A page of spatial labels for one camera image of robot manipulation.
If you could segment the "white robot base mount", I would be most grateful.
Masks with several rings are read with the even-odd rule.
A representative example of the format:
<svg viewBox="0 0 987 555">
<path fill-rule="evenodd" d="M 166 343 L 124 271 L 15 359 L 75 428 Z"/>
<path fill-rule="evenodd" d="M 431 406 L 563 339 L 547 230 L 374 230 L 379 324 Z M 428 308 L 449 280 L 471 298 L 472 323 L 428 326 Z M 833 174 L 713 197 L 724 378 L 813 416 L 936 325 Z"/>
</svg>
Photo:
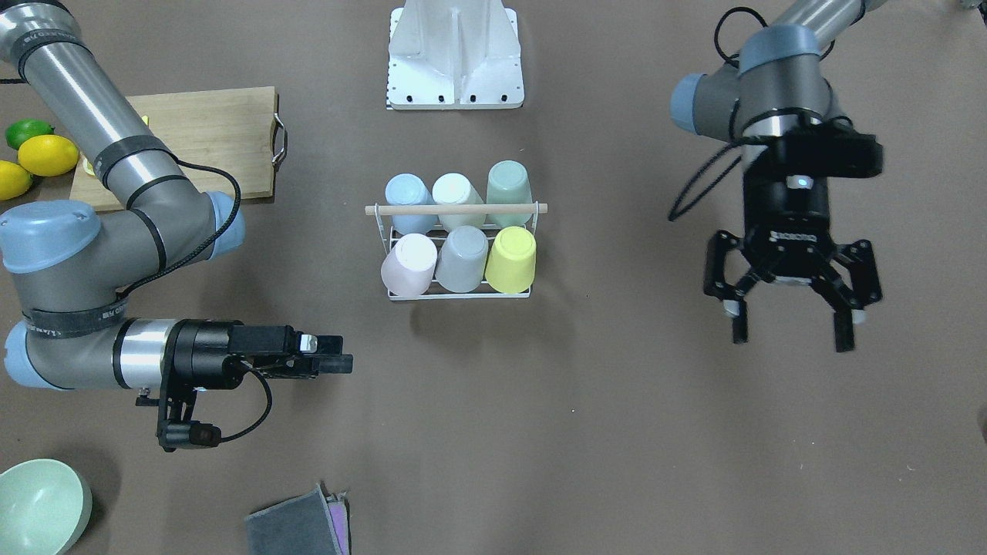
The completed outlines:
<svg viewBox="0 0 987 555">
<path fill-rule="evenodd" d="M 524 104 L 518 17 L 503 2 L 406 1 L 391 11 L 389 32 L 388 109 Z"/>
</svg>

